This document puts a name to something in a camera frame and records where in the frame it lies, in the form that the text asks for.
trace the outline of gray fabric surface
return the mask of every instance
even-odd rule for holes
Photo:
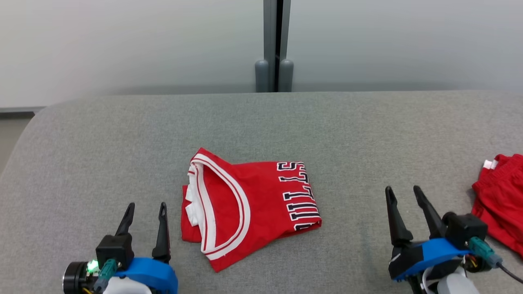
[[[180,293],[410,293],[390,280],[384,189],[416,240],[428,227],[412,186],[441,215],[470,212],[485,159],[523,152],[523,96],[503,92],[285,93],[108,97],[40,111],[0,178],[0,292],[60,293],[136,202],[133,249],[150,256],[167,202]],[[181,186],[204,147],[231,163],[304,161],[323,217],[215,273],[180,238]],[[523,276],[521,259],[490,244]],[[500,270],[480,292],[521,293]]]

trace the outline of red jersey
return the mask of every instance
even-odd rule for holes
[[[201,242],[219,272],[271,241],[317,229],[322,219],[302,162],[232,165],[205,149],[191,159],[181,234]]]
[[[472,188],[472,214],[488,225],[490,236],[523,258],[523,155],[486,160]]]

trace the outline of cable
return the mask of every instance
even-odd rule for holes
[[[463,271],[465,272],[465,278],[468,278],[467,269],[465,268],[467,263],[467,256],[468,255],[463,256],[463,260],[461,261],[461,268],[463,268]]]
[[[470,259],[470,262],[472,263],[472,265],[473,265],[474,267],[477,267],[477,264],[474,262],[473,259]]]
[[[425,269],[425,271],[423,272],[423,275],[422,275],[422,285],[423,285],[423,290],[425,290],[425,292],[427,294],[434,294],[433,291],[431,291],[428,287],[429,285],[427,285],[427,276],[430,275],[430,273],[432,273],[432,270],[434,269],[433,266],[431,267],[428,267]]]
[[[521,279],[520,277],[514,275],[513,273],[510,272],[510,270],[507,270],[501,263],[497,263],[496,264],[502,271],[504,271],[507,275],[509,275],[510,277],[512,277],[512,279],[520,282],[523,284],[523,279]]]
[[[472,259],[475,263],[477,263],[477,259],[474,257],[474,255],[467,255],[470,259]]]

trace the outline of white trim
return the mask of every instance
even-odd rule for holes
[[[212,207],[211,198],[207,193],[207,187],[203,179],[203,166],[195,166],[196,168],[196,184],[198,185],[198,192],[202,199],[203,208],[205,212],[205,219],[207,220],[207,237],[205,245],[202,243],[203,249],[214,248],[216,245],[216,218],[214,217],[214,209]]]
[[[191,189],[192,193],[192,209],[196,213],[196,218],[198,220],[198,227],[200,228],[200,234],[202,237],[202,249],[203,249],[203,240],[206,234],[206,219],[205,219],[205,211],[203,210],[203,204],[200,199],[200,195],[198,193],[198,187],[196,186],[196,175],[195,174],[189,174],[189,187],[187,187],[187,191],[189,191],[189,188]]]
[[[241,188],[239,183],[229,173],[227,173],[218,164],[216,164],[212,159],[210,159],[209,157],[207,157],[203,154],[196,154],[195,157],[191,160],[191,165],[194,166],[195,168],[201,166],[202,170],[203,170],[203,166],[207,166],[213,172],[215,172],[229,186],[229,188],[233,192],[234,197],[236,198],[236,201],[238,203],[238,210],[240,213],[240,222],[238,224],[238,229],[236,230],[236,233],[234,233],[229,240],[227,240],[225,243],[223,243],[219,246],[211,246],[211,247],[207,246],[206,248],[204,248],[204,245],[202,242],[201,251],[207,256],[208,259],[214,260],[214,259],[224,256],[225,254],[234,250],[241,244],[241,242],[247,235],[247,231],[249,229],[249,225],[251,222],[251,208],[249,206],[247,195],[245,194],[245,192],[243,191],[243,189]],[[198,184],[198,186],[201,188],[201,186],[204,185],[203,177],[200,178],[200,176],[198,176],[197,183],[195,183],[195,184]],[[210,211],[212,211],[212,205],[211,205],[211,202],[209,199],[209,195],[207,194],[207,191],[205,191],[205,195],[200,195],[200,196],[204,202],[208,201]],[[208,212],[207,206],[204,206],[204,207],[205,207],[205,211],[204,211],[205,218],[207,220],[208,227],[207,227],[207,231],[202,230],[201,228],[200,228],[200,231],[202,232],[202,236],[205,236],[204,233],[207,233],[207,237],[211,238],[212,236],[214,236],[214,240],[215,240],[216,223],[215,223],[215,219],[214,219],[214,213],[212,215],[213,218],[211,219],[207,213]]]

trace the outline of white wall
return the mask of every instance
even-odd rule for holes
[[[296,0],[293,91],[523,92],[521,0]]]
[[[0,108],[253,92],[260,59],[259,0],[0,1]]]

